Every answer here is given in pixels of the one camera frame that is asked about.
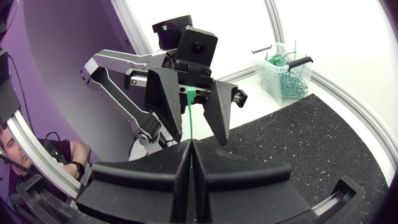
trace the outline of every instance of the speckled black mat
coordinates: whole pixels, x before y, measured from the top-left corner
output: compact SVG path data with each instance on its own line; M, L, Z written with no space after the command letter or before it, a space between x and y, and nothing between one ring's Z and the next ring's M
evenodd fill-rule
M219 147L214 137L203 142ZM311 206L327 198L342 176L351 177L366 195L345 223L370 222L388 191L380 167L366 145L315 95L232 129L222 149L249 160L289 163L290 182ZM191 197L187 223L195 223L194 213Z

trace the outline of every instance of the clear plastic bin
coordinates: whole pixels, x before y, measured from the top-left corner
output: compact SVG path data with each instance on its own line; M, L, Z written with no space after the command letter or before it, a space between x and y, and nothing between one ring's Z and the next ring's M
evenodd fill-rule
M311 57L295 50L295 45L272 44L261 52L254 64L256 75L261 78L260 86L281 106L292 104L308 95L311 80ZM278 66L268 60L278 62Z

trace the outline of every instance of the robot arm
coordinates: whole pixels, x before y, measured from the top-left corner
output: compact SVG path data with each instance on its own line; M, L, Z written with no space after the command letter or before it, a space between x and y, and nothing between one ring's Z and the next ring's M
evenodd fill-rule
M159 140L161 125L180 142L181 114L187 106L188 87L195 88L197 96L193 103L203 105L204 116L221 145L229 136L231 103L243 107L248 97L238 86L210 77L218 39L212 33L192 28L191 23L190 16L183 16L154 25L162 52L139 56L102 50L81 71L83 81L91 89L104 93L130 122L145 147ZM124 75L125 89L146 88L143 97L148 112L139 109L109 79L108 70Z

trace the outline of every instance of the hand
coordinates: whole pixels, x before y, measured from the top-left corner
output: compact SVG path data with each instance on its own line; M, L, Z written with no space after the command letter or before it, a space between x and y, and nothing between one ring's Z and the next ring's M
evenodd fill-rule
M66 170L73 178L79 178L79 172L77 171L77 166L75 164L63 165L62 168Z

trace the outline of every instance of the lens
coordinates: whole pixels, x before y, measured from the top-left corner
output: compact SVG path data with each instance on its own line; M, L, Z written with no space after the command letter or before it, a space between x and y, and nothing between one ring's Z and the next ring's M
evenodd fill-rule
M192 50L200 54L205 50L205 46L200 41L196 41L192 44Z

